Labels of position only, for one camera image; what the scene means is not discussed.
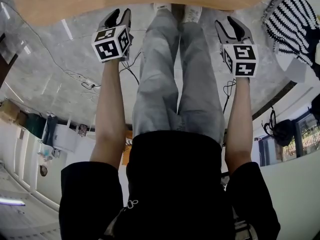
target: marker cube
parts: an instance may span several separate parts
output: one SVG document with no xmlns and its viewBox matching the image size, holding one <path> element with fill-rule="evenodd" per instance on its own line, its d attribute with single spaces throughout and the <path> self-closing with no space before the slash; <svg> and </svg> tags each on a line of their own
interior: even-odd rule
<svg viewBox="0 0 320 240">
<path fill-rule="evenodd" d="M 235 78 L 254 78 L 259 64 L 255 44 L 223 44 L 222 57 Z"/>
<path fill-rule="evenodd" d="M 95 32 L 91 41 L 100 62 L 123 57 L 130 44 L 129 31 L 126 25 Z"/>
</svg>

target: white cabinet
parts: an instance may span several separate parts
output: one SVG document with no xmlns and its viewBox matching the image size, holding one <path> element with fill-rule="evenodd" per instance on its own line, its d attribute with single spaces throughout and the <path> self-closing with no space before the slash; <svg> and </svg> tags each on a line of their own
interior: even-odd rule
<svg viewBox="0 0 320 240">
<path fill-rule="evenodd" d="M 53 147 L 66 152 L 75 152 L 77 133 L 68 125 L 57 124 L 53 135 Z"/>
</svg>

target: striped garment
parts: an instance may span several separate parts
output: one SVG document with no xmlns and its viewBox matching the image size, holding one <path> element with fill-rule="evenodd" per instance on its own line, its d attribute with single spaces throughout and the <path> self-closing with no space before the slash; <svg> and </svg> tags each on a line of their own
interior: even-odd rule
<svg viewBox="0 0 320 240">
<path fill-rule="evenodd" d="M 272 0 L 262 17 L 274 52 L 290 54 L 313 68 L 320 21 L 306 0 Z"/>
</svg>

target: shoe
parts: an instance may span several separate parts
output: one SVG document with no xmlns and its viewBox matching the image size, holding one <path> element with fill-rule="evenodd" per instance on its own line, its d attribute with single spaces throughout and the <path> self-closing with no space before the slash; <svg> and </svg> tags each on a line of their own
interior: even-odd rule
<svg viewBox="0 0 320 240">
<path fill-rule="evenodd" d="M 198 23 L 202 13 L 201 6 L 186 5 L 184 8 L 184 17 L 182 23 L 195 22 Z"/>
<path fill-rule="evenodd" d="M 157 3 L 157 2 L 155 2 L 153 4 L 153 9 L 155 12 L 162 10 L 162 9 L 167 9 L 171 12 L 172 6 L 171 6 L 171 3 Z"/>
</svg>

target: gray tile floor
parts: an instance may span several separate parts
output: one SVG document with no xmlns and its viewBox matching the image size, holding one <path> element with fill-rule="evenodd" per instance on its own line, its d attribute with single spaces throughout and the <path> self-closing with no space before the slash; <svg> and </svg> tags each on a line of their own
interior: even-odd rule
<svg viewBox="0 0 320 240">
<path fill-rule="evenodd" d="M 151 4 L 130 4 L 95 10 L 65 19 L 70 36 L 62 21 L 42 27 L 28 25 L 15 11 L 13 0 L 0 0 L 0 2 L 0 34 L 3 32 L 6 34 L 5 43 L 11 53 L 19 54 L 5 80 L 6 83 L 1 87 L 0 98 L 5 96 L 20 103 L 23 101 L 24 105 L 43 114 L 50 111 L 62 119 L 71 117 L 73 122 L 86 125 L 94 123 L 98 101 L 96 92 L 99 93 L 99 88 L 95 88 L 95 91 L 87 90 L 80 81 L 64 71 L 72 71 L 100 84 L 103 65 L 98 62 L 91 46 L 91 35 L 97 30 L 100 21 L 115 8 L 120 8 L 121 13 L 126 8 L 131 9 L 130 33 L 134 36 L 130 48 L 132 63 L 142 46 L 146 29 L 154 17 Z M 217 19 L 220 20 L 226 30 L 233 33 L 232 27 L 227 24 L 227 15 L 232 15 L 247 25 L 258 45 L 259 69 L 256 78 L 250 81 L 252 113 L 258 111 L 289 82 L 266 47 L 266 35 L 261 28 L 260 18 L 268 2 L 269 0 L 265 0 L 251 8 L 233 13 L 203 9 L 199 23 L 203 27 L 209 44 L 222 107 L 227 98 L 223 92 L 223 86 L 233 78 L 220 56 L 220 42 L 214 22 Z M 10 52 L 4 55 L 10 58 Z M 131 67 L 137 77 L 139 65 L 138 57 Z M 179 54 L 174 69 L 176 83 L 181 91 L 183 81 Z M 121 72 L 120 79 L 125 119 L 128 124 L 131 124 L 138 85 L 127 70 Z M 225 112 L 226 122 L 228 122 L 232 102 L 233 95 Z"/>
</svg>

